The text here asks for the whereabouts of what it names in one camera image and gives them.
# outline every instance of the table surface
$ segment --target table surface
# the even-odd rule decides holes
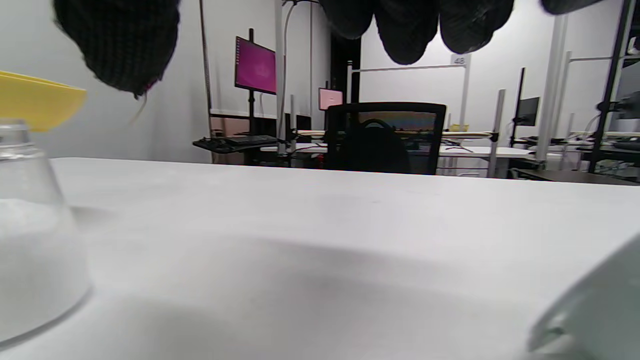
[[[94,290],[2,360],[517,360],[627,186],[59,159]]]
[[[464,158],[486,158],[491,154],[491,147],[489,146],[465,146],[465,148],[471,150],[472,152],[468,152],[463,149],[449,149],[447,146],[441,146],[440,148],[440,156],[446,158],[456,158],[456,157],[464,157]],[[326,154],[326,144],[322,143],[299,143],[296,146],[298,152],[306,152],[306,153],[314,153],[314,154]],[[260,148],[261,151],[264,152],[276,152],[278,147],[276,146],[267,146]],[[531,150],[527,149],[516,149],[513,147],[498,147],[497,151],[498,158],[509,158],[509,159],[534,159],[535,156],[531,155]],[[557,154],[549,154],[551,157],[560,157]]]

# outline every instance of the black knit fabric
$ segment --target black knit fabric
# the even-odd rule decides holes
[[[357,39],[369,29],[376,0],[319,0],[333,30],[343,38]]]
[[[178,39],[180,0],[54,0],[60,28],[105,84],[145,94],[164,74]]]
[[[438,33],[438,0],[378,0],[378,32],[396,63],[418,61]]]
[[[600,1],[602,0],[542,0],[542,5],[548,13],[561,15],[574,12]]]
[[[489,44],[513,11],[514,0],[319,0],[333,30],[361,37],[373,14],[387,54],[396,63],[419,60],[440,22],[445,45],[465,54]],[[546,11],[564,14],[601,0],[540,0]]]
[[[440,30],[445,45],[466,54],[489,44],[511,16],[513,0],[443,0]]]

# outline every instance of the white wall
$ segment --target white wall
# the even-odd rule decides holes
[[[236,36],[248,38],[248,29],[254,28],[256,43],[275,49],[273,2],[212,0],[206,2],[205,6],[209,63],[213,78],[212,111],[246,116],[248,91],[234,87]],[[283,17],[286,17],[289,7],[288,4],[283,8]],[[289,111],[290,108],[289,96],[296,94],[298,113],[313,115],[314,125],[320,127],[324,126],[324,118],[316,110],[316,97],[317,88],[324,86],[324,82],[329,79],[329,34],[324,13],[318,5],[305,2],[295,7],[288,31],[285,110]],[[256,112],[275,117],[276,96],[257,94]]]
[[[256,28],[257,41],[275,47],[273,2],[269,0],[206,1],[210,37],[214,104],[246,111],[246,91],[234,88],[235,36]],[[298,5],[290,25],[290,87],[301,92],[300,109],[310,112],[312,73],[308,69],[310,10]],[[209,132],[204,85],[198,1],[183,1],[176,52],[164,79],[149,94],[141,117],[129,121],[140,108],[131,94],[113,90],[94,78],[76,45],[54,24],[50,0],[3,0],[0,4],[0,70],[27,74],[85,88],[88,98],[66,124],[35,140],[52,157],[87,156],[136,160],[210,162],[207,151],[191,142]],[[328,78],[328,28],[314,14],[314,81]],[[273,97],[265,95],[266,109]]]
[[[569,15],[567,50],[574,50],[574,56],[610,55],[620,6],[621,0],[605,0]],[[510,126],[522,67],[527,68],[523,97],[543,97],[553,26],[553,16],[546,14],[538,1],[516,0],[509,22],[495,32],[487,46],[472,54],[465,119],[471,130],[493,127],[497,92],[501,88],[507,90],[502,127],[506,130]],[[384,52],[377,32],[374,23],[363,37],[362,67],[399,67]],[[449,64],[451,54],[437,35],[422,59],[412,66]],[[563,118],[568,111],[591,114],[593,111],[589,109],[602,100],[606,66],[585,65],[587,68],[578,69],[581,66],[572,67],[567,91],[571,94],[566,96]],[[448,105],[455,124],[460,118],[463,77],[463,69],[365,73],[360,98],[362,101],[439,102]],[[518,130],[519,136],[537,134],[537,127]],[[507,137],[502,136],[502,143],[506,143]]]

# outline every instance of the white desk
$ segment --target white desk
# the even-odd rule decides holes
[[[440,156],[445,158],[487,158],[491,154],[491,147],[489,146],[466,146],[465,148],[472,152],[465,151],[463,149],[448,149],[448,146],[442,145],[440,148]],[[277,146],[261,147],[260,151],[263,152],[276,152]],[[327,147],[325,143],[299,143],[296,147],[297,152],[305,152],[309,154],[326,154]],[[535,156],[531,155],[531,150],[516,149],[513,147],[499,147],[497,156],[502,159],[534,159]]]
[[[441,158],[482,158],[488,160],[491,154],[491,147],[489,146],[468,146],[466,149],[472,151],[466,151],[463,149],[448,149],[447,146],[442,145],[440,147],[440,157]],[[261,151],[264,152],[276,152],[278,151],[278,147],[276,146],[267,146],[260,148]],[[324,143],[299,143],[296,146],[296,152],[303,152],[307,154],[326,154],[327,147]],[[535,155],[531,154],[531,150],[526,149],[516,149],[512,147],[498,147],[497,151],[497,169],[496,175],[499,178],[507,177],[507,171],[509,168],[509,160],[510,159],[531,159],[535,160]],[[562,158],[559,154],[549,154],[549,159]]]
[[[547,306],[638,230],[627,186],[54,168],[95,290],[2,360],[519,360]]]

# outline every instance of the office chair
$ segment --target office chair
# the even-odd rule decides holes
[[[418,102],[332,106],[325,168],[435,175],[446,111],[445,105]]]

